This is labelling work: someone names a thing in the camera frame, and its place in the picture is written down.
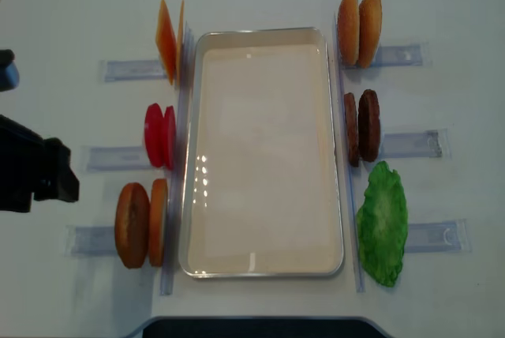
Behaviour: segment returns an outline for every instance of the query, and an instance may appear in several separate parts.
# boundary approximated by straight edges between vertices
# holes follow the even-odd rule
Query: top bun
[[[348,66],[353,66],[357,61],[360,48],[360,13],[357,0],[340,2],[337,26],[342,60]]]
[[[360,50],[357,63],[367,68],[372,63],[382,28],[380,0],[363,0],[360,4]]]

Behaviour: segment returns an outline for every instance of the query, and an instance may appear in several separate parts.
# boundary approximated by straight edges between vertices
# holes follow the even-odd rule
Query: metal tray
[[[342,225],[321,33],[202,36],[189,118],[184,271],[196,278],[336,272]]]

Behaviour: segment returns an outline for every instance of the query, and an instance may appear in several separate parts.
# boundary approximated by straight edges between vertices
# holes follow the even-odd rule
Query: table surface
[[[178,10],[180,1],[166,0],[170,10]],[[326,36],[333,63],[339,2],[185,0],[185,19],[196,37],[313,26]],[[99,79],[100,60],[157,56],[159,0],[2,0],[0,44],[16,53],[21,85],[2,93],[0,111],[72,149],[80,200],[34,203],[27,215],[0,214],[0,336],[127,336],[156,318],[178,316],[360,317],[392,336],[505,335],[505,214],[499,198],[505,186],[499,159],[505,146],[499,114],[505,96],[503,0],[382,3],[382,41],[427,42],[432,64],[346,77],[345,88],[356,95],[376,89],[385,126],[448,128],[449,160],[390,165],[405,179],[410,222],[466,218],[471,252],[406,254],[395,288],[366,275],[365,292],[358,294],[337,130],[345,261],[336,276],[198,281],[177,269],[174,293],[160,296],[160,271],[127,271],[116,257],[68,257],[62,243],[67,225],[111,225],[122,185],[148,185],[162,175],[80,169],[83,146],[140,145],[147,105],[176,104],[165,81]]]

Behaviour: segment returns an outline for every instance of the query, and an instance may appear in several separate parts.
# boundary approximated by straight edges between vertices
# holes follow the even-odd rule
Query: green lettuce
[[[368,177],[365,202],[357,212],[360,261],[379,284],[393,287],[402,271],[407,240],[407,203],[400,176],[379,162]]]

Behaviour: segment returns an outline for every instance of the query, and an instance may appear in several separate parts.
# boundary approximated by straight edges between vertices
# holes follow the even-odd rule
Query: tray rim
[[[334,174],[335,174],[335,192],[336,192],[336,206],[337,210],[336,212],[338,213],[337,215],[337,221],[339,222],[340,225],[340,243],[339,246],[341,248],[342,255],[340,257],[340,261],[337,262],[336,266],[331,269],[330,271],[327,272],[206,272],[206,273],[195,273],[192,269],[189,268],[188,266],[188,255],[189,255],[189,239],[190,239],[190,228],[191,228],[191,221],[188,222],[189,217],[187,216],[187,212],[185,212],[186,209],[186,186],[187,186],[187,181],[188,181],[188,171],[189,171],[189,151],[190,148],[192,147],[192,144],[195,145],[197,140],[195,136],[192,137],[191,131],[193,129],[193,124],[191,123],[192,120],[195,117],[199,117],[196,114],[195,109],[193,109],[193,104],[195,100],[200,101],[200,93],[201,93],[201,86],[198,89],[198,92],[195,92],[195,73],[197,71],[196,68],[196,57],[198,54],[198,49],[199,46],[202,44],[202,42],[207,39],[209,36],[221,36],[221,35],[237,35],[237,34],[257,34],[257,33],[273,33],[273,32],[290,32],[290,31],[313,31],[317,35],[320,36],[324,43],[324,66],[325,66],[325,73],[326,73],[326,78],[327,78],[327,91],[328,91],[328,102],[329,102],[329,107],[330,107],[330,122],[331,122],[331,134],[333,136],[333,139],[331,140],[332,146],[333,146],[333,169],[334,169]],[[194,56],[193,56],[193,72],[192,72],[192,79],[191,79],[191,97],[190,97],[190,105],[188,107],[188,130],[187,130],[187,146],[186,146],[186,163],[185,163],[185,173],[184,173],[184,185],[183,185],[183,190],[182,190],[182,203],[181,203],[181,224],[180,224],[180,234],[179,234],[179,240],[178,240],[178,261],[179,265],[181,266],[182,271],[188,275],[191,276],[193,279],[215,279],[215,278],[247,278],[247,277],[286,277],[286,278],[292,278],[292,277],[326,277],[326,276],[332,276],[336,274],[340,268],[342,267],[342,264],[344,262],[344,257],[345,257],[345,250],[344,250],[344,241],[343,241],[343,228],[342,228],[342,209],[340,207],[340,189],[339,189],[339,174],[337,170],[337,156],[336,156],[336,143],[335,143],[335,116],[334,116],[334,110],[333,110],[333,98],[331,94],[331,77],[330,77],[330,66],[329,66],[329,58],[328,58],[328,48],[327,48],[327,40],[324,37],[323,33],[315,27],[302,27],[302,28],[273,28],[273,29],[261,29],[261,30],[237,30],[237,31],[225,31],[225,32],[207,32],[203,34],[198,41],[196,42],[196,45],[194,47]]]

